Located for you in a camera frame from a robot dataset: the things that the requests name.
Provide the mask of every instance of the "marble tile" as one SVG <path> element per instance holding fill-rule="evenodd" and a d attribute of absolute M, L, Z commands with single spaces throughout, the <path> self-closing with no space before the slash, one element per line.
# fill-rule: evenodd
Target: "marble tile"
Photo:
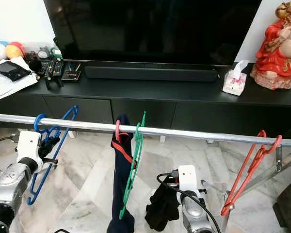
<path fill-rule="evenodd" d="M 38 175 L 36 184 L 41 179 L 42 174 Z M 62 167 L 50 172 L 33 205 L 28 206 L 26 203 L 27 197 L 32 197 L 28 189 L 23 195 L 19 219 L 25 230 L 47 233 L 77 193 L 77 188 L 65 175 Z"/>
<path fill-rule="evenodd" d="M 80 191 L 49 233 L 58 229 L 70 233 L 105 233 L 109 222 L 110 218 Z"/>
<path fill-rule="evenodd" d="M 236 172 L 231 172 L 231 171 L 229 172 L 229 181 L 227 182 L 227 190 L 231 190 L 231 189 L 232 189 L 232 186 L 233 186 L 233 184 L 234 184 L 234 182 L 235 182 L 235 180 L 236 180 L 237 174 L 238 174 L 238 173 L 236 173 Z M 244 179 L 245 179 L 244 176 L 242 176 L 242 177 L 240 178 L 236 190 L 239 189 L 239 187 L 240 187 L 240 185 L 243 183 Z"/>
<path fill-rule="evenodd" d="M 261 184 L 260 186 L 256 187 L 256 190 L 258 190 L 259 192 L 271 197 L 274 201 L 278 197 L 278 192 L 275 189 L 274 183 L 273 183 L 272 180 L 265 181 L 263 184 Z"/>
<path fill-rule="evenodd" d="M 220 148 L 222 152 L 224 151 L 232 151 L 238 155 L 241 155 L 242 157 L 246 157 L 252 144 L 249 143 L 243 143 L 243 142 L 219 142 Z M 257 145 L 254 153 L 258 151 L 259 146 Z"/>
<path fill-rule="evenodd" d="M 206 154 L 203 151 L 174 150 L 173 155 L 174 168 L 178 168 L 180 165 L 194 165 L 198 181 L 206 180 L 213 183 Z"/>
<path fill-rule="evenodd" d="M 226 233 L 249 233 L 242 229 L 241 227 L 237 226 L 236 224 L 229 222 L 227 224 Z"/>
<path fill-rule="evenodd" d="M 206 140 L 178 137 L 177 141 L 179 141 L 181 144 L 185 145 L 189 150 L 204 151 L 208 147 Z"/>
<path fill-rule="evenodd" d="M 155 140 L 154 143 L 160 144 L 161 147 L 168 148 L 169 150 L 189 150 L 190 148 L 183 144 L 177 137 L 166 137 L 165 143 L 160 143 L 160 140 Z"/>
<path fill-rule="evenodd" d="M 236 201 L 229 221 L 251 233 L 282 233 L 284 229 L 278 224 L 273 204 L 270 197 L 253 190 Z"/>
<path fill-rule="evenodd" d="M 19 133 L 17 129 L 0 129 L 0 138 L 11 136 L 13 133 Z M 4 170 L 11 163 L 16 162 L 17 152 L 14 151 L 17 143 L 10 140 L 0 142 L 0 169 Z"/>
<path fill-rule="evenodd" d="M 238 173 L 240 168 L 242 167 L 242 164 L 244 162 L 244 158 L 238 157 L 233 155 L 230 152 L 222 152 L 222 156 L 224 158 L 224 161 L 226 163 L 226 166 L 228 170 L 234 173 Z"/>
<path fill-rule="evenodd" d="M 12 221 L 12 224 L 9 230 L 10 230 L 9 233 L 26 233 L 24 226 L 19 221 L 18 215 Z"/>
<path fill-rule="evenodd" d="M 278 175 L 274 177 L 274 179 L 284 183 L 287 186 L 291 184 L 291 167 L 289 167 L 289 169 L 286 169 L 280 172 Z"/>
<path fill-rule="evenodd" d="M 213 188 L 207 189 L 207 194 L 205 195 L 205 203 L 212 215 L 220 215 L 223 202 L 224 196 L 222 193 L 217 192 Z"/>
<path fill-rule="evenodd" d="M 156 180 L 157 175 L 168 172 L 172 168 L 174 168 L 172 158 L 144 151 L 137 174 L 149 187 L 157 188 L 159 186 Z"/>
<path fill-rule="evenodd" d="M 81 133 L 76 138 L 66 138 L 61 151 L 59 165 L 64 166 L 65 174 L 73 184 L 81 189 L 95 162 L 107 146 L 111 134 Z"/>
<path fill-rule="evenodd" d="M 115 152 L 105 149 L 90 171 L 81 190 L 108 217 L 111 217 Z"/>
<path fill-rule="evenodd" d="M 160 143 L 159 136 L 145 135 L 142 151 L 159 154 L 164 157 L 171 157 L 171 149 L 168 148 L 165 143 Z"/>
<path fill-rule="evenodd" d="M 215 183 L 227 183 L 229 181 L 229 172 L 221 149 L 218 147 L 208 147 L 205 153 L 213 181 Z"/>
<path fill-rule="evenodd" d="M 137 173 L 129 198 L 134 198 L 138 203 L 145 200 L 151 192 L 151 188 L 139 177 Z"/>
<path fill-rule="evenodd" d="M 277 192 L 277 196 L 279 196 L 288 187 L 288 184 L 286 183 L 282 183 L 275 179 L 271 179 L 271 180 L 273 181 L 273 185 Z"/>

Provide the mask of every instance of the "black wallet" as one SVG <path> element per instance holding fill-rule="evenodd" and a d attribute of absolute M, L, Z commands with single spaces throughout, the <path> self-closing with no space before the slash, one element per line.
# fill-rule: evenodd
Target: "black wallet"
<path fill-rule="evenodd" d="M 13 82 L 21 79 L 26 75 L 30 75 L 32 72 L 30 70 L 26 70 L 23 67 L 15 64 L 11 61 L 6 61 L 0 64 L 0 74 L 11 79 Z"/>

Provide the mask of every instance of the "remote control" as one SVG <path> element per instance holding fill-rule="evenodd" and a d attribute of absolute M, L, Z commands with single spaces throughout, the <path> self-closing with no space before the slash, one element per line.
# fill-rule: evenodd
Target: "remote control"
<path fill-rule="evenodd" d="M 62 75 L 64 64 L 65 64 L 65 62 L 62 59 L 58 58 L 56 60 L 56 64 L 55 64 L 55 67 L 53 70 L 53 77 Z"/>
<path fill-rule="evenodd" d="M 54 70 L 55 64 L 56 64 L 56 58 L 54 57 L 54 58 L 53 58 L 52 60 L 50 60 L 50 62 L 48 63 L 48 73 L 49 73 L 49 74 L 52 74 L 52 73 L 53 73 L 53 70 Z"/>
<path fill-rule="evenodd" d="M 63 81 L 73 81 L 77 82 L 79 80 L 79 76 L 81 74 L 81 71 L 69 71 L 66 70 L 62 76 Z"/>
<path fill-rule="evenodd" d="M 48 66 L 49 66 L 49 61 L 42 61 L 41 62 L 41 69 L 39 71 L 37 71 L 37 75 L 44 75 L 45 71 L 47 70 Z"/>

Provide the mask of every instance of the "papers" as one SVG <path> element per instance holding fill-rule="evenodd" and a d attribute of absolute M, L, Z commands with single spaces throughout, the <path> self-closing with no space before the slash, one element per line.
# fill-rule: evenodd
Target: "papers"
<path fill-rule="evenodd" d="M 18 64 L 19 66 L 23 67 L 26 70 L 30 70 L 29 66 L 26 64 L 24 59 L 22 57 L 16 57 L 12 58 L 11 62 Z M 0 99 L 7 97 L 27 86 L 33 85 L 37 83 L 36 75 L 35 73 L 32 73 L 31 75 L 27 75 L 15 82 L 10 80 L 8 77 L 0 74 Z"/>

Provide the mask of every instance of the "red figurine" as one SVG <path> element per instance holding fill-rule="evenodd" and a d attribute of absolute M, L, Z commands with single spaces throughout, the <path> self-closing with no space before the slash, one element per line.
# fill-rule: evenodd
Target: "red figurine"
<path fill-rule="evenodd" d="M 269 26 L 250 74 L 257 84 L 275 90 L 291 88 L 291 1 L 276 9 L 280 19 Z"/>

